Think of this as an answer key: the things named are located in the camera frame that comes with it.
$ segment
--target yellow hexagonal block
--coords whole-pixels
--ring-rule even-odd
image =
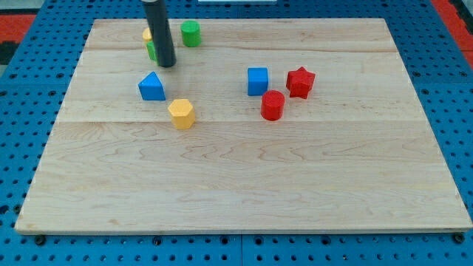
[[[149,30],[149,28],[147,27],[147,28],[143,31],[143,41],[145,42],[145,44],[147,44],[147,43],[149,43],[152,39],[153,39],[153,37],[151,36],[151,30]]]
[[[190,129],[195,122],[194,107],[187,99],[173,100],[168,110],[176,129]]]

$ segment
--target blue block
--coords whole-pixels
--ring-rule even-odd
[[[141,97],[143,100],[166,100],[163,84],[155,72],[149,73],[139,84]]]
[[[268,90],[268,69],[266,67],[248,68],[248,96],[260,96]]]

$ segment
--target wooden table surface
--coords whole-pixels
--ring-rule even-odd
[[[472,227],[383,19],[200,20],[177,64],[144,20],[97,20],[16,223],[25,234],[394,233]],[[286,95],[261,118],[246,69]],[[307,100],[287,72],[317,73]],[[156,71],[167,101],[142,101]],[[178,131],[167,106],[188,98]]]

